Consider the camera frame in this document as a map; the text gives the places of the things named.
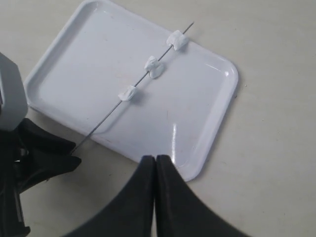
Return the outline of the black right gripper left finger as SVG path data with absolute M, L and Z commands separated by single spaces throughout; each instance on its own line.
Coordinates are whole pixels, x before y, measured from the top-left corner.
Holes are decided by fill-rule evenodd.
M 117 196 L 68 237 L 150 237 L 156 161 L 144 156 Z

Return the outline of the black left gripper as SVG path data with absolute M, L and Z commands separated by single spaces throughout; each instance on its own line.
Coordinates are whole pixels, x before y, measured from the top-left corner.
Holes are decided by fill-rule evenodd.
M 14 132 L 0 132 L 0 235 L 26 237 L 20 194 L 55 176 L 74 171 L 81 159 L 70 155 L 75 142 L 51 134 L 24 118 L 17 127 L 26 150 L 21 156 Z

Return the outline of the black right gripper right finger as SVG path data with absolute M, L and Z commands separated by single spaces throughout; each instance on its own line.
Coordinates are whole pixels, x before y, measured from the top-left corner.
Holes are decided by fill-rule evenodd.
M 245 237 L 209 209 L 189 188 L 167 155 L 156 159 L 158 237 Z

